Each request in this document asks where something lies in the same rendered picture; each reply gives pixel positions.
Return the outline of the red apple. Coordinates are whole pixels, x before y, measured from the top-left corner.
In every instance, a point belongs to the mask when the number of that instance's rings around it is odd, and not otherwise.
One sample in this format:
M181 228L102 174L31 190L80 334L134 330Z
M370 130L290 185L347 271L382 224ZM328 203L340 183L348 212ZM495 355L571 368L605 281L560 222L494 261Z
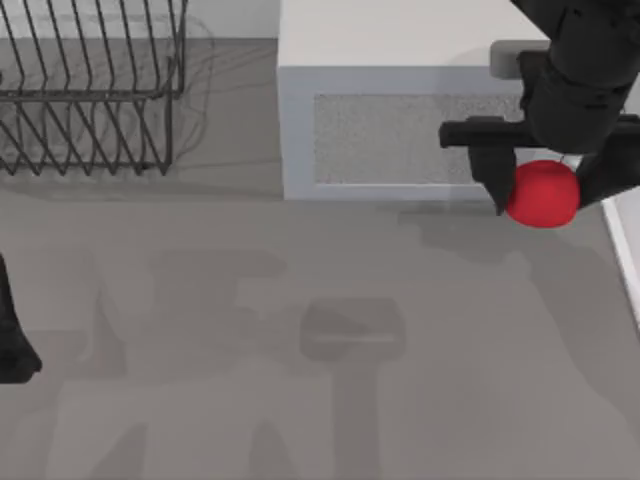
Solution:
M535 160L516 168L506 212L521 225L552 229L569 224L579 205L574 171L559 161Z

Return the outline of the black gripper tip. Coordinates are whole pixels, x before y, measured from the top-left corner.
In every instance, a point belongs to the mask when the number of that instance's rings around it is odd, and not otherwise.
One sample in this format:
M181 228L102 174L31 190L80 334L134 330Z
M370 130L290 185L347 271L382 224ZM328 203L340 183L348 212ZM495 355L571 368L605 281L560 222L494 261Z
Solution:
M0 385L26 384L42 367L18 319L6 262L0 253Z

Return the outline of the white box cabinet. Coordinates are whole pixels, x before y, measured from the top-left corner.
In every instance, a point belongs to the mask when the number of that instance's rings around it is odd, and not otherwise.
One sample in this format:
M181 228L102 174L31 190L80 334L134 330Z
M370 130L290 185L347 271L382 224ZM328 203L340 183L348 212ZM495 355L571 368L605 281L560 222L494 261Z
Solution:
M438 128L518 116L497 40L545 40L510 0L282 0L277 86L288 200L481 201Z

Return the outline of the pale grey rounded box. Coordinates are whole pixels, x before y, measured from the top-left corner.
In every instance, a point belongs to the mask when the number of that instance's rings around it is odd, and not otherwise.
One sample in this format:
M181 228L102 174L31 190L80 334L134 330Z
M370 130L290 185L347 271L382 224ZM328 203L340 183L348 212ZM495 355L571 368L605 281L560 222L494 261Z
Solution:
M544 64L548 40L497 40L490 47L490 72L497 79L516 80L522 72Z

